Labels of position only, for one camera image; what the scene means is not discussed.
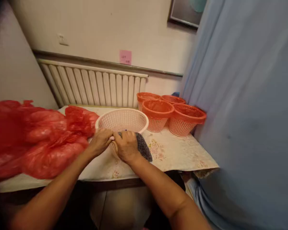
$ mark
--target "framed picture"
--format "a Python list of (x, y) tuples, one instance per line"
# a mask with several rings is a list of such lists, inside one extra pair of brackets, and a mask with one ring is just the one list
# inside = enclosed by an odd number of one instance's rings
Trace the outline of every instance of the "framed picture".
[(197, 29), (206, 0), (172, 0), (168, 22)]

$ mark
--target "hand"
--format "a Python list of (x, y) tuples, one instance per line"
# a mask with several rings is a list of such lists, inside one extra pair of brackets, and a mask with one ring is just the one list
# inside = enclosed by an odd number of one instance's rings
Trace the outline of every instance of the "hand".
[(113, 133), (118, 149), (118, 157), (125, 163), (131, 165), (136, 159), (141, 157), (138, 151), (138, 141), (134, 132), (123, 131), (122, 137), (118, 133)]
[(102, 154), (109, 144), (112, 142), (109, 139), (113, 135), (113, 131), (110, 129), (99, 129), (94, 135), (89, 147), (85, 150), (86, 153), (90, 154), (92, 157), (97, 157)]

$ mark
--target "brown wall molding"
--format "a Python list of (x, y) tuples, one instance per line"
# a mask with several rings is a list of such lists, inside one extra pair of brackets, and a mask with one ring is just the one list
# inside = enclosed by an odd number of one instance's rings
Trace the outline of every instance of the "brown wall molding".
[(125, 69), (125, 70), (129, 69), (129, 70), (136, 70), (136, 71), (147, 72), (147, 73), (165, 74), (165, 75), (170, 75), (170, 76), (175, 76), (175, 77), (183, 76), (183, 74), (181, 73), (172, 73), (168, 71), (149, 69), (149, 68), (138, 67), (138, 66), (133, 66), (133, 65), (119, 64), (115, 62), (101, 61), (101, 60), (72, 56), (72, 55), (46, 52), (46, 51), (41, 51), (41, 50), (32, 50), (32, 51), (36, 58), (42, 58), (42, 59), (50, 59), (50, 60), (73, 62), (73, 63), (77, 62), (78, 64), (81, 64), (81, 65), (110, 66), (110, 67), (115, 67), (115, 68), (120, 68), (120, 69)]

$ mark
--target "basket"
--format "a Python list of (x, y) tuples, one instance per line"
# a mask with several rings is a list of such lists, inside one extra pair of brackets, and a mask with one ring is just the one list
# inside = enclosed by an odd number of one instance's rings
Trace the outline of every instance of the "basket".
[(138, 97), (138, 108), (140, 111), (142, 111), (143, 101), (148, 100), (148, 99), (160, 99), (161, 98), (160, 95), (147, 93), (147, 92), (137, 93), (137, 97)]
[[(114, 132), (130, 130), (135, 133), (143, 133), (148, 127), (147, 116), (135, 109), (116, 109), (100, 116), (95, 124), (96, 130), (99, 128), (111, 129)], [(117, 156), (117, 146), (115, 141), (110, 144), (113, 156)]]
[(172, 95), (163, 95), (161, 96), (162, 100), (165, 100), (171, 104), (175, 104), (175, 103), (182, 103), (185, 104), (186, 101), (184, 99), (182, 99), (181, 97), (176, 97), (176, 96), (172, 96)]
[(148, 131), (154, 133), (160, 132), (173, 112), (173, 105), (164, 100), (154, 99), (143, 102), (143, 113), (145, 113), (149, 119)]
[(206, 119), (206, 113), (197, 107), (181, 103), (173, 104), (173, 106), (174, 112), (169, 130), (176, 136), (187, 136), (197, 124), (203, 124)]

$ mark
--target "pink sticky note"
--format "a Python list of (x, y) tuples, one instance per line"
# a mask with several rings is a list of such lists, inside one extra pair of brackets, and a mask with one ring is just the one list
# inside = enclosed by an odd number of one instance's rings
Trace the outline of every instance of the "pink sticky note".
[(121, 64), (131, 65), (131, 51), (120, 50), (119, 51), (119, 62)]

